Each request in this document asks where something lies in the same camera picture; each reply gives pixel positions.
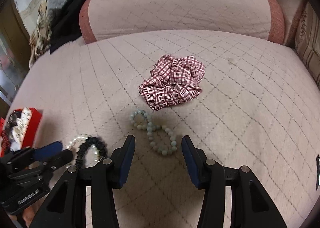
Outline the red polka dot scrunchie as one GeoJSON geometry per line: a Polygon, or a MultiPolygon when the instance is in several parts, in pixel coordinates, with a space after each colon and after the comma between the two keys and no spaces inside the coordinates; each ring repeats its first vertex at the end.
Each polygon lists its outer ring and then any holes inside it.
{"type": "Polygon", "coordinates": [[[4,156],[10,151],[11,142],[5,130],[1,132],[1,156],[4,156]]]}

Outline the white dotted scrunchie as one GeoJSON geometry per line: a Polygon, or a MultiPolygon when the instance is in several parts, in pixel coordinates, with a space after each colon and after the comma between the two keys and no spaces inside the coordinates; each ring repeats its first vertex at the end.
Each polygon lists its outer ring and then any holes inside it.
{"type": "Polygon", "coordinates": [[[28,107],[22,108],[21,111],[14,111],[10,115],[10,133],[15,142],[21,143],[23,141],[31,116],[32,111],[28,107]]]}

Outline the red plaid scrunchie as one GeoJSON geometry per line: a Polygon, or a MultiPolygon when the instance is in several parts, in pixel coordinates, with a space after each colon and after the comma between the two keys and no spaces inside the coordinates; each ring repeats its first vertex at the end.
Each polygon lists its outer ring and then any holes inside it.
{"type": "Polygon", "coordinates": [[[186,103],[201,94],[204,74],[204,64],[193,56],[163,55],[140,84],[139,94],[153,111],[186,103]]]}

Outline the red box with white interior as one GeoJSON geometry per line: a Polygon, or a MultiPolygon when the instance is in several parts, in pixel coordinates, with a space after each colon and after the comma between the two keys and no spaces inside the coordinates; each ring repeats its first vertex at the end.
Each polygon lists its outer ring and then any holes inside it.
{"type": "Polygon", "coordinates": [[[5,130],[8,135],[9,141],[11,142],[11,147],[10,147],[9,152],[18,151],[18,150],[23,149],[25,147],[32,147],[33,146],[35,135],[37,133],[37,129],[39,127],[39,124],[40,124],[40,121],[42,118],[42,114],[35,108],[30,108],[30,109],[32,111],[31,120],[29,122],[24,139],[21,143],[15,142],[14,139],[12,138],[11,133],[10,133],[11,123],[9,122],[9,120],[10,120],[10,115],[12,114],[12,112],[21,111],[22,108],[13,110],[11,112],[11,114],[9,114],[7,120],[1,118],[1,132],[3,130],[5,130]]]}

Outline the black metal hair clip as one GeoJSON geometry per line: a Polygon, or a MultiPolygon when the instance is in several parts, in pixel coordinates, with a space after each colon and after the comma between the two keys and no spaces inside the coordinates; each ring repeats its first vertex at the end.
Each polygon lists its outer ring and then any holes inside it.
{"type": "Polygon", "coordinates": [[[316,168],[317,168],[317,179],[316,179],[316,190],[318,190],[320,186],[320,156],[316,157],[316,168]]]}

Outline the stained glass door panel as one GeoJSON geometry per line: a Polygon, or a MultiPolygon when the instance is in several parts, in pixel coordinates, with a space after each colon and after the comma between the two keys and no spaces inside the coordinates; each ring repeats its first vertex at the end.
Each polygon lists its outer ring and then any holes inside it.
{"type": "Polygon", "coordinates": [[[12,104],[24,79],[24,70],[14,59],[13,54],[1,33],[1,98],[12,104]]]}

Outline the leaf print cloth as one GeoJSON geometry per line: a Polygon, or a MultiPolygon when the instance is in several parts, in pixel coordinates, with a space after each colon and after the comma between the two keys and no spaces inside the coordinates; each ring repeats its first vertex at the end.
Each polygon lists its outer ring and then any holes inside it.
{"type": "Polygon", "coordinates": [[[31,55],[29,68],[31,69],[35,62],[50,49],[50,38],[52,31],[47,14],[47,0],[41,1],[38,8],[36,28],[29,38],[31,55]]]}

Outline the black cloth on bed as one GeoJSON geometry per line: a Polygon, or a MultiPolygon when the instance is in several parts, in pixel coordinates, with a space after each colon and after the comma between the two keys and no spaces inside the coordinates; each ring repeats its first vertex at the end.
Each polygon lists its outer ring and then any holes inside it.
{"type": "Polygon", "coordinates": [[[50,54],[59,47],[82,36],[79,25],[80,10],[86,0],[67,0],[51,25],[50,54]]]}

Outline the striped beige cushion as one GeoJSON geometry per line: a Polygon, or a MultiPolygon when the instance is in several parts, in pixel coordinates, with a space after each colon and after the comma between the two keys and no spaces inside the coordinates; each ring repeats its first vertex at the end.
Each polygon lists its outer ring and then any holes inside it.
{"type": "Polygon", "coordinates": [[[320,75],[319,30],[319,18],[311,4],[307,3],[298,24],[295,48],[300,60],[305,65],[318,87],[320,75]]]}

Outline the pink quilted bolster pillow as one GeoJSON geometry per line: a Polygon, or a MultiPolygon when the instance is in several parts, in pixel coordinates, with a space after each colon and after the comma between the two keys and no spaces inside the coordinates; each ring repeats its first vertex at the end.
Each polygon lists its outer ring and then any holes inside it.
{"type": "Polygon", "coordinates": [[[86,0],[79,14],[86,43],[157,30],[210,30],[284,42],[277,0],[86,0]]]}

